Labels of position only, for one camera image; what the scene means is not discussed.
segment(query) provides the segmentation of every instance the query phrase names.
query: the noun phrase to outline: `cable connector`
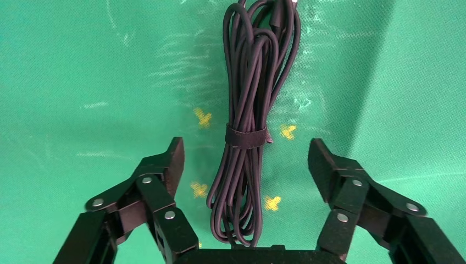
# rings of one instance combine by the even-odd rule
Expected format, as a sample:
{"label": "cable connector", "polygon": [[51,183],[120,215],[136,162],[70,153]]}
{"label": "cable connector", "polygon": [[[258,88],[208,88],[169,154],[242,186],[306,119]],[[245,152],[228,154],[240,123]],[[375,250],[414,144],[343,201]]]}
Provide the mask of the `cable connector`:
{"label": "cable connector", "polygon": [[281,32],[284,27],[283,17],[285,16],[285,4],[283,0],[275,0],[272,7],[272,15],[270,16],[269,25],[273,30]]}

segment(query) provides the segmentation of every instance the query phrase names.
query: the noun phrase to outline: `black linkage arm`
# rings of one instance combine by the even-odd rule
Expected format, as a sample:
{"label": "black linkage arm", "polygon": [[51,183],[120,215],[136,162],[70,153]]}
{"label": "black linkage arm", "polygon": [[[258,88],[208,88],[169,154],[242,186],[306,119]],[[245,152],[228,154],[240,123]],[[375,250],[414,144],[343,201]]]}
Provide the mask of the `black linkage arm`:
{"label": "black linkage arm", "polygon": [[167,263],[198,249],[196,234],[173,200],[184,161],[183,140],[175,137],[165,153],[143,158],[128,180],[90,199],[54,263],[113,263],[117,245],[144,223]]}
{"label": "black linkage arm", "polygon": [[313,139],[308,164],[332,210],[318,250],[344,260],[360,226],[389,250],[393,263],[465,263],[422,205],[376,183],[357,161],[332,154],[321,139]]}
{"label": "black linkage arm", "polygon": [[466,263],[422,205],[373,181],[357,161],[334,155],[313,139],[308,162],[331,208],[316,250],[199,249],[174,201],[184,167],[183,141],[175,137],[165,153],[143,158],[128,180],[86,203],[54,263],[113,263],[117,246],[144,223],[168,264],[344,264],[356,226],[387,248],[393,263]]}

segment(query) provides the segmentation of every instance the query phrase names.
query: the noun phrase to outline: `green fabric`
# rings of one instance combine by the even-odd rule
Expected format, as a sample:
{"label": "green fabric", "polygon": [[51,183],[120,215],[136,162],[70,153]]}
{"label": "green fabric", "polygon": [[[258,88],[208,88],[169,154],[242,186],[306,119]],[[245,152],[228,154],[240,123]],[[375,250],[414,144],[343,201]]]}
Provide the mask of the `green fabric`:
{"label": "green fabric", "polygon": [[[0,262],[50,263],[84,203],[185,140],[176,201],[203,248],[227,120],[227,0],[0,1]],[[269,116],[259,246],[314,249],[311,138],[423,204],[466,257],[466,1],[301,0]],[[348,263],[389,263],[357,229]],[[146,227],[116,263],[162,263]]]}

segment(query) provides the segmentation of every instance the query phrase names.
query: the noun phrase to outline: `yellow cross mark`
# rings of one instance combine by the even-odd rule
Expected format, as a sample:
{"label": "yellow cross mark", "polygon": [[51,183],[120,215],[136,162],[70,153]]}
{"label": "yellow cross mark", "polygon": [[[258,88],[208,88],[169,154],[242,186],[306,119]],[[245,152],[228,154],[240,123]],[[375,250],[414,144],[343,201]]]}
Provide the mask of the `yellow cross mark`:
{"label": "yellow cross mark", "polygon": [[199,126],[201,128],[208,128],[210,126],[211,113],[204,114],[204,111],[199,107],[194,108],[194,114],[199,118]]}
{"label": "yellow cross mark", "polygon": [[281,133],[280,135],[287,138],[288,140],[293,140],[295,139],[295,136],[293,135],[293,131],[296,130],[295,125],[281,125],[280,127]]}
{"label": "yellow cross mark", "polygon": [[267,209],[267,211],[278,211],[278,204],[281,202],[281,197],[279,196],[276,196],[274,197],[273,199],[270,198],[270,196],[266,196],[265,197],[265,209]]}
{"label": "yellow cross mark", "polygon": [[194,198],[207,197],[207,185],[193,182],[191,188],[194,190]]}

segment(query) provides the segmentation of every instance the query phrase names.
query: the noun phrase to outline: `cable bundle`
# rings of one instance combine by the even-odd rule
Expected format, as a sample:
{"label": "cable bundle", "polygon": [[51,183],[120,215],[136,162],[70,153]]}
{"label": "cable bundle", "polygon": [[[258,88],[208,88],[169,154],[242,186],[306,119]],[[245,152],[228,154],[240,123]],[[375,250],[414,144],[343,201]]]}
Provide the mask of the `cable bundle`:
{"label": "cable bundle", "polygon": [[[227,143],[207,206],[212,209],[210,227],[215,238],[255,247],[262,232],[265,138],[259,146],[243,141],[257,141],[259,134],[264,135],[260,132],[267,130],[267,115],[297,54],[301,22],[295,1],[258,0],[248,10],[245,6],[246,0],[230,5],[223,20],[229,120]],[[270,28],[261,27],[268,17]],[[232,145],[229,133],[238,136],[238,144]]]}

